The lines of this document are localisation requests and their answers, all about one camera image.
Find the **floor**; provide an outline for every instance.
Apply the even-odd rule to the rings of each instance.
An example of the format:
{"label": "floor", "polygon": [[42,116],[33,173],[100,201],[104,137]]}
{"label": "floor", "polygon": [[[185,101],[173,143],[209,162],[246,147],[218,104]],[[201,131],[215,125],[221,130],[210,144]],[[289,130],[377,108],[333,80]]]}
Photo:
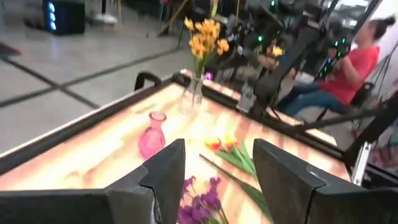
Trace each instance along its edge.
{"label": "floor", "polygon": [[[177,50],[177,38],[158,38],[159,27],[127,9],[123,25],[68,37],[27,29],[12,16],[3,20],[0,42],[21,55],[0,60],[0,153],[132,92],[142,70],[165,78],[192,67],[187,46]],[[284,91],[292,84],[286,81]],[[352,141],[346,126],[327,131],[339,147]]]}

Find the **wooden table surface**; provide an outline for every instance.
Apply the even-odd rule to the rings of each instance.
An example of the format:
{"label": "wooden table surface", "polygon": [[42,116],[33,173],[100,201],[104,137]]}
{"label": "wooden table surface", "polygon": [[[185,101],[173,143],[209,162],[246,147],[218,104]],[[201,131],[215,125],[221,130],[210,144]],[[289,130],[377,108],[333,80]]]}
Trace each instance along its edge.
{"label": "wooden table surface", "polygon": [[[209,81],[205,84],[230,93],[234,98],[238,97],[236,93],[217,84]],[[248,223],[248,220],[250,223],[270,221],[237,185],[199,158],[201,153],[241,180],[259,188],[252,177],[206,148],[204,142],[210,136],[223,139],[226,134],[234,134],[236,139],[244,140],[248,149],[252,149],[254,139],[263,138],[318,168],[349,179],[340,161],[206,98],[203,99],[201,111],[197,115],[181,114],[178,102],[182,91],[179,85],[171,84],[5,173],[0,176],[0,190],[92,189],[108,186],[144,162],[138,153],[137,142],[149,125],[148,115],[151,111],[163,111],[167,115],[162,128],[167,144],[177,138],[185,139],[186,177],[194,175],[201,181],[214,176],[221,177],[219,195],[231,224]]]}

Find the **metal pole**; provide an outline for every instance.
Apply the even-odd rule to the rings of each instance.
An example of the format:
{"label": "metal pole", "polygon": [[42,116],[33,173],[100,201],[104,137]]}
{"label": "metal pole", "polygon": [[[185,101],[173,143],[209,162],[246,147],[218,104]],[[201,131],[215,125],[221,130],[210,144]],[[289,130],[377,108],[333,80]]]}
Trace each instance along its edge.
{"label": "metal pole", "polygon": [[308,124],[298,124],[295,125],[291,128],[289,128],[292,131],[306,131],[308,129],[320,129],[325,126],[330,126],[330,125],[335,125],[335,124],[340,124],[343,122],[347,121],[352,121],[355,119],[363,119],[363,118],[368,118],[372,117],[378,114],[383,114],[383,112],[386,111],[385,106],[381,106],[381,108],[376,108],[376,109],[371,109],[371,110],[366,110],[366,111],[361,111],[358,113],[353,113],[353,114],[347,114],[347,115],[342,115],[338,116],[335,118],[330,118],[330,119],[324,119],[321,121],[316,121],[313,123],[308,123]]}
{"label": "metal pole", "polygon": [[363,130],[363,132],[355,139],[343,155],[343,162],[346,167],[354,165],[356,158],[361,150],[361,146],[365,142],[375,142],[379,136],[398,119],[398,91],[385,102],[387,107],[385,113],[377,115],[373,121]]}

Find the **floor tile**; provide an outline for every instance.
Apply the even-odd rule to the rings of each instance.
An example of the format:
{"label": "floor tile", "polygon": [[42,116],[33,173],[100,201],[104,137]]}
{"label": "floor tile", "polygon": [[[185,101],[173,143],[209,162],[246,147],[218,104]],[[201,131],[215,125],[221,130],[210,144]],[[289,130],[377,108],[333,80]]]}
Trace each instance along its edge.
{"label": "floor tile", "polygon": [[0,110],[0,153],[51,131],[91,108],[58,91]]}
{"label": "floor tile", "polygon": [[43,90],[49,86],[38,79],[0,62],[0,101],[25,95],[37,90]]}
{"label": "floor tile", "polygon": [[192,55],[185,50],[73,85],[70,89],[99,105],[105,105],[132,93],[137,74],[143,70],[165,78],[181,68],[191,68],[192,65]]}
{"label": "floor tile", "polygon": [[131,16],[115,28],[87,27],[84,35],[64,37],[13,28],[0,41],[22,52],[12,59],[57,83],[174,49],[177,40],[158,38],[153,19]]}

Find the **dark hair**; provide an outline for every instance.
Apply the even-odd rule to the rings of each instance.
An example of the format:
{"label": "dark hair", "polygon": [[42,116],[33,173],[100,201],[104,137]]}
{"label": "dark hair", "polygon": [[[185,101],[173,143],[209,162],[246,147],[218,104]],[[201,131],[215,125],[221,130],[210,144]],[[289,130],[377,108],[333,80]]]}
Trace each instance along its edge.
{"label": "dark hair", "polygon": [[387,28],[396,23],[396,17],[390,16],[385,19],[375,19],[370,21],[370,23],[375,27],[373,38],[379,40],[386,33]]}

